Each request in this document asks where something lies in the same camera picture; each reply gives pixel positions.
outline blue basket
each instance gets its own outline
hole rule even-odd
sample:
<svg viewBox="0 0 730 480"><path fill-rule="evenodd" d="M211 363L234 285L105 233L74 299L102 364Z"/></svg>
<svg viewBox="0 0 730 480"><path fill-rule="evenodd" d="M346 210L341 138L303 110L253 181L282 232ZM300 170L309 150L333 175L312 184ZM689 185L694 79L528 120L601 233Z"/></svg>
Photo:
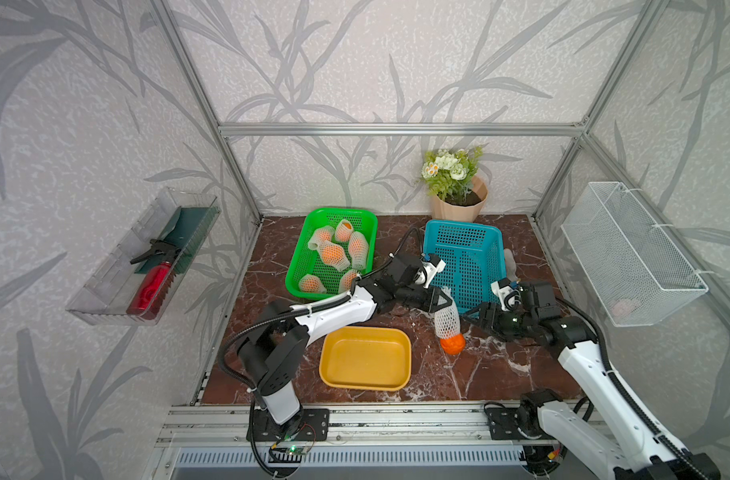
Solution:
<svg viewBox="0 0 730 480"><path fill-rule="evenodd" d="M490 284L506 276L501 230L494 226L430 220L423 251L437 254L447 264L432 281L450 286L459 313L481 302L498 302Z"/></svg>

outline yellow plastic tray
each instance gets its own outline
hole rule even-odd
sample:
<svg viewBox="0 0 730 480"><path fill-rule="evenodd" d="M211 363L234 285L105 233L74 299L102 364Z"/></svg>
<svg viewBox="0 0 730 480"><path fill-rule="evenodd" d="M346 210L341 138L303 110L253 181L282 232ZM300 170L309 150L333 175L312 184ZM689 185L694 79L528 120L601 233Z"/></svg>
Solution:
<svg viewBox="0 0 730 480"><path fill-rule="evenodd" d="M410 339L375 326L345 326L322 346L320 378L341 389L394 392L410 380Z"/></svg>

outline brown marble surface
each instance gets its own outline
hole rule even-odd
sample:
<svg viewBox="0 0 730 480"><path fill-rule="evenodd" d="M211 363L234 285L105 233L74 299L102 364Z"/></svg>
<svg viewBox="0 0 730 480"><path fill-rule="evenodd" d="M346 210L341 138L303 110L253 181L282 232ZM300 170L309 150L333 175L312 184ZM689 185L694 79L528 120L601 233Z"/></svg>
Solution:
<svg viewBox="0 0 730 480"><path fill-rule="evenodd" d="M429 216L379 216L376 258L393 251L409 226L423 228ZM512 249L517 274L523 280L548 280L555 286L552 270L545 259L533 228L525 215L485 215L478 223L494 225L503 233L504 247ZM285 273L301 233L303 217L268 217L245 274L225 338L242 330L257 318L264 306L277 298L300 299L285 290ZM419 252L414 238L406 251ZM361 326L386 326L404 331L412 346L412 371L407 386L398 392L336 389L320 379L317 370L324 339L306 349L293 384L303 403L509 400L537 388L554 389L564 398L577 397L581 389L570 375L541 347L530 341L503 343L462 321L466 348L457 356L447 355L439 346L431 321L418 311L395 308L389 315L375 315ZM241 370L234 353L227 361ZM202 397L205 404L249 403L245 386L214 366Z"/></svg>

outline transparent wall shelf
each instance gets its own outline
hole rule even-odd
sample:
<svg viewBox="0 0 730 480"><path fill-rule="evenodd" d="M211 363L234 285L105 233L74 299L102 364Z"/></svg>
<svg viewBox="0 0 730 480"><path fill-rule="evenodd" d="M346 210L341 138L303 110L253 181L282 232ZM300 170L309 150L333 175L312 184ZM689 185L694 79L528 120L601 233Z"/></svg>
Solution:
<svg viewBox="0 0 730 480"><path fill-rule="evenodd" d="M120 244L72 297L66 310L90 325L156 325L221 213L215 202L216 196L212 194L189 194L163 188ZM203 210L197 211L197 224L162 281L165 287L159 289L145 310L129 314L130 304L146 277L139 273L143 264L132 265L130 260L146 252L150 240L159 239L166 233L173 217L183 211L179 208Z"/></svg>
<svg viewBox="0 0 730 480"><path fill-rule="evenodd" d="M590 182L564 220L614 325L653 325L708 291L665 227L620 182Z"/></svg>

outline green basket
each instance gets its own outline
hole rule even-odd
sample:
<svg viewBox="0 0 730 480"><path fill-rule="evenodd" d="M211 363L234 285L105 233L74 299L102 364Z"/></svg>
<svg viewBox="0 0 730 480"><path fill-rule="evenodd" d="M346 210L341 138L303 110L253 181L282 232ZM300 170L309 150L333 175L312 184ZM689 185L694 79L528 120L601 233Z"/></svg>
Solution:
<svg viewBox="0 0 730 480"><path fill-rule="evenodd" d="M367 274L373 269L373 252L376 250L376 230L378 218L367 210L355 210L352 208L318 208L307 216L303 221L301 235L298 237L296 250L293 252L291 266L287 269L285 276L285 287L291 295L299 298L322 300L338 294L338 283L347 271L339 272L333 267L325 265L320 260L320 255L315 250L309 250L307 244L314 231L321 226L330 225L336 228L341 219L346 218L352 223L354 231L360 232L368 241L370 251L367 255L367 264L361 274ZM340 244L347 250L346 244ZM317 275L329 293L307 293L298 289L298 282L306 274Z"/></svg>

